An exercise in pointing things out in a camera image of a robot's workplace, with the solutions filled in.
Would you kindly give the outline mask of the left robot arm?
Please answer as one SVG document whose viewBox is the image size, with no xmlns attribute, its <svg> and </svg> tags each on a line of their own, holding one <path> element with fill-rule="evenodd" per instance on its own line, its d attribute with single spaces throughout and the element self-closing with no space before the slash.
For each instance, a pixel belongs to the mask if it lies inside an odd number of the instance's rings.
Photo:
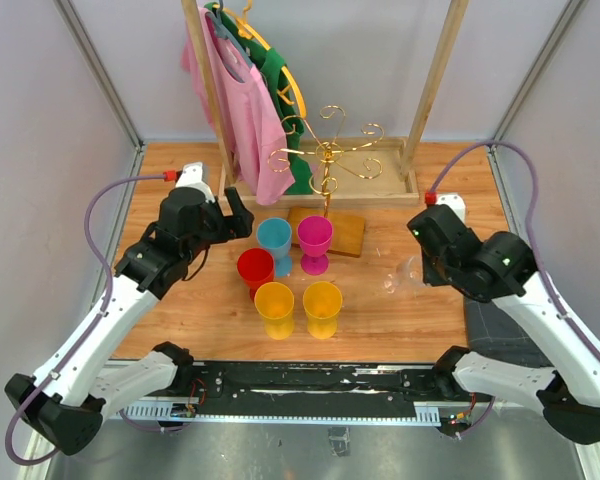
<svg viewBox="0 0 600 480">
<path fill-rule="evenodd" d="M 159 216 L 124 252 L 108 275 L 103 297 L 62 347 L 36 372 L 15 374 L 5 393 L 14 422 L 23 421 L 66 456 L 83 450 L 102 424 L 140 398 L 167 390 L 180 396 L 194 383 L 193 358 L 171 342 L 114 374 L 101 370 L 131 328 L 179 281 L 193 278 L 189 266 L 211 246 L 252 233 L 253 214 L 238 191 L 224 191 L 224 215 L 216 197 L 198 188 L 176 187 L 161 202 Z"/>
</svg>

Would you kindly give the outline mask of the clear wine glass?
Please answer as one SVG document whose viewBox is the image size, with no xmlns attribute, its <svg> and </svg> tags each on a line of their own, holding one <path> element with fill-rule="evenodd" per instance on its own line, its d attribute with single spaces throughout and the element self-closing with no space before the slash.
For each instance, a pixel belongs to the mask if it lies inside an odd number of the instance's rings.
<svg viewBox="0 0 600 480">
<path fill-rule="evenodd" d="M 419 256 L 411 256 L 398 263 L 386 275 L 383 286 L 388 294 L 411 293 L 416 295 L 426 287 L 423 280 L 421 258 Z"/>
</svg>

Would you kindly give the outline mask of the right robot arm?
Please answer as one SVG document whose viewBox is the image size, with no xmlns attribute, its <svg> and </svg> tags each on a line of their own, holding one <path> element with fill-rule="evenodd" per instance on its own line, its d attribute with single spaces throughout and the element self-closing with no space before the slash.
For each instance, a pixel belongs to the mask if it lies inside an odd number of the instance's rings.
<svg viewBox="0 0 600 480">
<path fill-rule="evenodd" d="M 426 284 L 494 304 L 550 363 L 524 367 L 452 346 L 434 365 L 435 392 L 446 400 L 464 392 L 501 398 L 541 415 L 577 444 L 600 442 L 600 341 L 562 304 L 530 246 L 507 231 L 482 241 L 445 204 L 428 206 L 407 228 L 421 247 Z"/>
</svg>

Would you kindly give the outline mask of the blue plastic goblet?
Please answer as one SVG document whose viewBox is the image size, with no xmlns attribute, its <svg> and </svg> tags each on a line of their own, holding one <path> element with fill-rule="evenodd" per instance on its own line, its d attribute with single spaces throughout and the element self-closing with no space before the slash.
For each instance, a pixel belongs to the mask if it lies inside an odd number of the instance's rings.
<svg viewBox="0 0 600 480">
<path fill-rule="evenodd" d="M 276 277 L 286 277 L 291 273 L 293 266 L 290 257 L 292 233 L 291 225 L 279 217 L 268 218 L 257 228 L 258 244 L 272 255 Z"/>
</svg>

